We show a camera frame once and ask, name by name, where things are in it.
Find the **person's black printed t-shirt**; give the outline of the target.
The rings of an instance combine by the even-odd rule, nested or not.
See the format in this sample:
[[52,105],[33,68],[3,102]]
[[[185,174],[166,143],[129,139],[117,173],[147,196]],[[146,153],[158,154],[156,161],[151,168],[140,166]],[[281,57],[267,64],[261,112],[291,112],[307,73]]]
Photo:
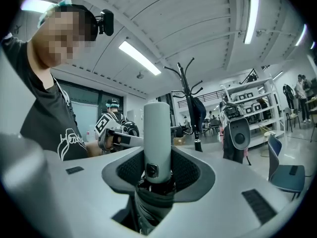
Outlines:
[[35,96],[21,134],[58,154],[61,161],[88,157],[85,142],[77,127],[71,101],[57,81],[45,89],[27,58],[27,43],[11,34],[1,42],[4,53],[23,83]]

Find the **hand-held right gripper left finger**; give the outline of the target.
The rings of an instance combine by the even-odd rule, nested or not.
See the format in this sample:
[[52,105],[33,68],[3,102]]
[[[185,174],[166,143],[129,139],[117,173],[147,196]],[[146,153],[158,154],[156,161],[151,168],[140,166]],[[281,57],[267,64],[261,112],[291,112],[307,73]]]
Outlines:
[[57,153],[21,135],[0,133],[0,183],[37,237],[142,238],[93,206]]

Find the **blue chair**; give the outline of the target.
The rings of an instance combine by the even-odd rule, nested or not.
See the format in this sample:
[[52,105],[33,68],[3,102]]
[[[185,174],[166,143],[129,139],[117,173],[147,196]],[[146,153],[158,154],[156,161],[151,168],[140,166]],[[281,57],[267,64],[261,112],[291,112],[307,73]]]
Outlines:
[[279,153],[282,143],[273,135],[268,138],[269,171],[268,181],[283,192],[299,197],[305,185],[305,167],[303,165],[282,165]]

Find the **long ceiling light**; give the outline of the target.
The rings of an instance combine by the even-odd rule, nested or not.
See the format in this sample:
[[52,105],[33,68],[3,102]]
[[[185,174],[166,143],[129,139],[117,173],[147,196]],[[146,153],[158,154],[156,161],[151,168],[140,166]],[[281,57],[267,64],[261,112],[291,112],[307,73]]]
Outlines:
[[248,22],[247,22],[247,29],[246,29],[245,38],[244,38],[245,45],[249,45],[252,41],[256,22],[257,22],[259,3],[260,3],[260,0],[249,0]]
[[142,53],[140,53],[137,49],[135,49],[128,42],[124,41],[119,49],[141,64],[145,69],[151,72],[153,75],[157,76],[161,74],[161,71],[150,62]]
[[302,40],[303,40],[303,38],[304,38],[304,36],[306,34],[306,31],[307,31],[307,24],[304,24],[302,32],[301,32],[301,34],[300,34],[300,36],[299,36],[299,38],[298,38],[298,40],[297,40],[297,42],[295,44],[295,47],[297,47],[297,46],[299,46],[301,44],[301,42],[302,42]]
[[22,11],[44,13],[54,5],[56,5],[56,3],[46,0],[25,0],[20,8]]

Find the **dark blue hanging garment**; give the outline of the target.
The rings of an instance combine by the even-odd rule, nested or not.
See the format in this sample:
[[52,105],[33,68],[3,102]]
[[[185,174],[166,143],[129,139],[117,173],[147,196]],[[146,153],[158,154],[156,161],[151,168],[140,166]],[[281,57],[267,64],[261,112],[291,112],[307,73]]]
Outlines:
[[195,118],[195,125],[200,133],[203,132],[202,124],[206,117],[206,108],[204,104],[198,99],[198,97],[193,98],[193,111]]

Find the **black chair pale seat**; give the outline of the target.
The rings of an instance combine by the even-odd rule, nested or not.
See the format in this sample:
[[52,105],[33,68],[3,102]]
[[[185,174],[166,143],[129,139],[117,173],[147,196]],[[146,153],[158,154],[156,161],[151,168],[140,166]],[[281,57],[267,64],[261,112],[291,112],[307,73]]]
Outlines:
[[291,131],[293,131],[293,127],[296,127],[296,121],[298,121],[299,128],[300,126],[300,120],[299,116],[297,114],[297,111],[295,109],[291,109],[289,107],[286,107],[284,109],[285,116],[286,116],[286,130],[288,131],[288,128],[290,127]]

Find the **black jacket on stand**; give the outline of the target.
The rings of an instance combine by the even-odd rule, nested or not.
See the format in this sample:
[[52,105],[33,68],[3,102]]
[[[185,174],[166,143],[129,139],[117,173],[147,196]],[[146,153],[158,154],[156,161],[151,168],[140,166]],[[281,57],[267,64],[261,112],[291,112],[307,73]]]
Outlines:
[[283,94],[286,97],[288,107],[290,109],[295,109],[294,107],[294,93],[292,88],[288,84],[283,85]]

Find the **white shelving unit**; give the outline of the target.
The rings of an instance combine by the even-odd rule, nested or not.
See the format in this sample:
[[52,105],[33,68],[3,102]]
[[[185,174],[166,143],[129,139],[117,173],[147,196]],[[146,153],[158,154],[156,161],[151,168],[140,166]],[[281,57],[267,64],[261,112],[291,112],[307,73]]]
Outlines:
[[244,112],[251,133],[249,147],[261,145],[263,141],[260,124],[273,130],[275,137],[284,135],[284,115],[281,113],[282,107],[272,77],[244,84],[227,84],[222,88],[229,102],[239,105]]

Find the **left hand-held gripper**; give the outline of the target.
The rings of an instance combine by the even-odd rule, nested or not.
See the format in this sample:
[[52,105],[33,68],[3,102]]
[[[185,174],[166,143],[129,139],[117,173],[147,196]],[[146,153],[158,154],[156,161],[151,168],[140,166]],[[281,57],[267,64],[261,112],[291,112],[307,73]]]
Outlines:
[[[103,114],[95,125],[95,133],[98,136],[98,146],[102,150],[102,155],[111,153],[112,147],[142,147],[144,140],[141,137],[128,135],[118,131],[119,124],[107,114]],[[113,145],[112,139],[114,135],[121,136],[120,145]]]

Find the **person's left forearm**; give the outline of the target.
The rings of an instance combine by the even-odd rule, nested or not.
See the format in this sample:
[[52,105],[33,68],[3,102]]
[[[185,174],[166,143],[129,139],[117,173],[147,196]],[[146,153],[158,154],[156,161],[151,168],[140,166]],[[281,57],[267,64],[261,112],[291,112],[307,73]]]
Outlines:
[[85,147],[88,157],[97,157],[102,155],[102,149],[98,145],[98,141],[86,142]]

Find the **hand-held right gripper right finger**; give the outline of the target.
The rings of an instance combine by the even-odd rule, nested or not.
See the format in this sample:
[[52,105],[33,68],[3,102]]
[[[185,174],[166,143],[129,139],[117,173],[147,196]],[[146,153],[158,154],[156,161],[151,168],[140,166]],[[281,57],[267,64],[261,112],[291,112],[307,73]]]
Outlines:
[[262,225],[242,193],[255,189],[276,213],[280,213],[289,204],[283,192],[246,165],[184,147],[179,147],[179,150],[212,167],[215,183],[198,201],[173,204],[150,238],[236,238],[244,235],[256,238],[271,235],[271,228],[267,225],[263,231],[258,231]]

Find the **grey open shell backpack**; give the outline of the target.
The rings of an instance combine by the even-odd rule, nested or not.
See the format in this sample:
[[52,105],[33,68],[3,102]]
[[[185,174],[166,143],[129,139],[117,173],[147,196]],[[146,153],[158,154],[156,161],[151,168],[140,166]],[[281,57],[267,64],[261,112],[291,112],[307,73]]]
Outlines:
[[228,127],[233,146],[245,150],[251,142],[250,127],[241,107],[234,103],[226,103],[221,108],[220,120],[223,128]]

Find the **black metal coat rack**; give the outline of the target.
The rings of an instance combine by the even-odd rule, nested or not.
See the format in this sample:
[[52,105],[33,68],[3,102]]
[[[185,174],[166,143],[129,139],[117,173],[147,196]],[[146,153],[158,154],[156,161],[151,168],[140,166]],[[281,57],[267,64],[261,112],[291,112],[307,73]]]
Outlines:
[[201,146],[201,140],[200,140],[200,132],[198,131],[196,125],[195,125],[195,118],[194,118],[194,111],[193,111],[193,98],[195,95],[197,95],[198,93],[200,93],[203,90],[203,87],[201,87],[198,91],[193,92],[193,89],[198,86],[199,84],[201,84],[203,81],[200,80],[198,83],[196,83],[195,85],[193,85],[191,88],[189,88],[189,84],[188,84],[188,80],[186,77],[186,73],[187,70],[189,68],[189,66],[191,65],[191,63],[195,60],[195,58],[191,58],[191,60],[189,61],[189,63],[186,65],[185,68],[182,67],[182,65],[178,62],[177,63],[177,67],[178,67],[178,71],[164,66],[164,69],[173,71],[174,73],[176,73],[181,81],[181,85],[183,90],[173,90],[171,91],[173,94],[172,96],[174,98],[185,98],[186,99],[186,103],[187,103],[187,107],[188,107],[188,111],[189,111],[189,115],[190,115],[190,119],[191,119],[191,128],[192,128],[192,134],[194,135],[194,146],[195,146],[195,150],[202,152],[202,146]]

